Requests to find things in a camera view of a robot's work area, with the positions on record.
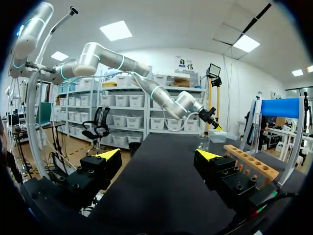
wooden block with holes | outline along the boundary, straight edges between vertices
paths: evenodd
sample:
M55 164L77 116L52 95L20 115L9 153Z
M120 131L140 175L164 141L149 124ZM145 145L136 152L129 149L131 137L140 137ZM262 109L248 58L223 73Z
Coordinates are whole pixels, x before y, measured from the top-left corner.
M240 158L245 163L252 166L254 169L259 171L262 175L267 177L269 180L273 181L278 176L278 171L273 169L272 167L264 164L263 162L259 161L258 159L254 158L253 156L241 151L240 149L236 148L232 145L224 145L224 149L230 152L232 155Z

black table surface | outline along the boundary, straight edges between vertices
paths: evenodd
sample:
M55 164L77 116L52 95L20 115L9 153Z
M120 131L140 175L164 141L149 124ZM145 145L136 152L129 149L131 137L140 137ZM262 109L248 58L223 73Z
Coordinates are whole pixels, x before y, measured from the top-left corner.
M57 122L55 121L54 122L54 126L55 127L59 127L59 126L64 126L65 125L65 122ZM27 130L26 129L22 129L21 131L16 131L15 130L15 126L13 126L13 135L18 135L18 134L21 134L21 133L27 133ZM43 126L43 129L49 129L49 128L53 128L53 123L51 123L50 125L47 125L47 126Z
M89 218L143 233L208 235L225 228L236 213L206 187L194 168L198 142L196 136L149 135ZM211 143L210 152L223 155L225 144L239 147L240 142L227 139L226 143ZM256 158L280 172L276 183L286 164L265 152L258 153ZM258 176L262 184L264 178ZM295 170L282 190L298 192L304 179L305 175ZM266 215L274 219L288 202L290 199L276 202Z

office chair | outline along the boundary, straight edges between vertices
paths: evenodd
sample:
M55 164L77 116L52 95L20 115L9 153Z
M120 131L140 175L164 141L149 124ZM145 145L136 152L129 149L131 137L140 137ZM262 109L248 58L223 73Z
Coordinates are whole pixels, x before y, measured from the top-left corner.
M92 121L84 121L83 122L83 127L86 129L85 131L82 132L84 136L86 136L88 139L92 140L92 149L88 150L88 153L91 150L96 150L97 154L99 153L100 143L99 140L105 136L109 135L109 129L108 125L106 124L107 121L107 116L110 111L110 108L106 107L99 107L94 115L94 120ZM91 132L88 130L88 128L85 126L86 123L90 123L94 125L94 132Z

yellow pole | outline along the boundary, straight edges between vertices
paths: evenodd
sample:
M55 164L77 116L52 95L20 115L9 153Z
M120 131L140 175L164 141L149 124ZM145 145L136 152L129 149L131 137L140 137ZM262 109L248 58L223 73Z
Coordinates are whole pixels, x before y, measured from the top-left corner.
M209 87L208 87L208 89L209 89L209 103L208 103L208 105L209 105L209 110L210 110L211 106L212 106L212 82L211 82L210 78L209 78ZM208 132L209 129L210 129L210 124L207 124L206 125L206 131Z
M220 87L217 87L217 112L216 112L217 120L220 119Z

white ceiling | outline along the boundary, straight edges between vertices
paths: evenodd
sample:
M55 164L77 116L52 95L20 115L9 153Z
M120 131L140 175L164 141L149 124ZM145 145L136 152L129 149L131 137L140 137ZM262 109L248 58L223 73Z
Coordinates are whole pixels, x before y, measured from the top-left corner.
M114 51L144 48L192 48L231 56L230 46L241 31L268 4L266 0L49 0L54 6L39 47L50 28L74 6L79 14L69 19L53 35L43 63L60 51L76 59L88 42L98 42ZM133 37L111 42L100 27L124 20ZM246 33L261 45L250 53L234 48L233 58L251 64L281 81L307 79L294 77L293 70L310 65L296 31L276 6ZM36 58L39 50L30 57Z

